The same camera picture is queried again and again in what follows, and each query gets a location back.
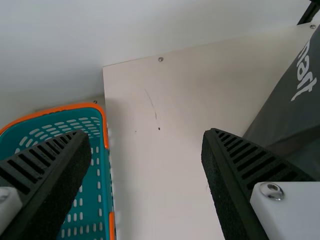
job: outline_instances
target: white wall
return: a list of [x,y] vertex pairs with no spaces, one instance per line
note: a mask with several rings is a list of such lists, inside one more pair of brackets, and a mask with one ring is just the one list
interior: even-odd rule
[[2,0],[0,90],[36,109],[102,94],[102,66],[293,26],[309,2]]

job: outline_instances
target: gray fabric bag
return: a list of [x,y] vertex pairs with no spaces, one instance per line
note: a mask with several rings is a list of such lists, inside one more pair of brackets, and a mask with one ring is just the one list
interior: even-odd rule
[[[319,76],[320,28],[284,73],[243,135],[245,139],[287,157],[308,174],[313,172],[313,177],[315,166],[320,166],[320,142],[317,141],[320,138]],[[320,167],[316,175],[320,179]]]

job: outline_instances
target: black mark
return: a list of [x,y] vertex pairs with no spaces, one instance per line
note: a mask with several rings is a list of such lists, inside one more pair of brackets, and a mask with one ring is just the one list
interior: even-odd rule
[[156,110],[155,110],[155,107],[154,107],[154,104],[153,104],[153,102],[152,102],[152,100],[151,100],[151,97],[150,97],[150,95],[149,95],[149,93],[148,93],[148,91],[147,91],[146,89],[144,89],[144,91],[145,91],[145,93],[148,95],[148,98],[149,98],[149,100],[150,100],[151,106],[152,106],[153,111],[154,111],[155,119],[157,120],[157,112],[156,112]]

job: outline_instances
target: teal plastic basket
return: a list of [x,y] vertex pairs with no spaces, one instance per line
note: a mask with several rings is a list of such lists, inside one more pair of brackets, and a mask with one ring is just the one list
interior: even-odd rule
[[102,109],[93,103],[12,124],[0,135],[0,160],[42,141],[81,129],[89,136],[92,159],[57,239],[114,240],[112,180],[105,148]]

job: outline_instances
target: screw head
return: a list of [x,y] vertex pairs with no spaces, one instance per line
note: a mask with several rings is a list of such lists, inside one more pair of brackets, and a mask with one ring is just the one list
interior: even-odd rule
[[285,198],[284,191],[273,182],[261,183],[260,191],[265,197],[274,201],[281,201]]

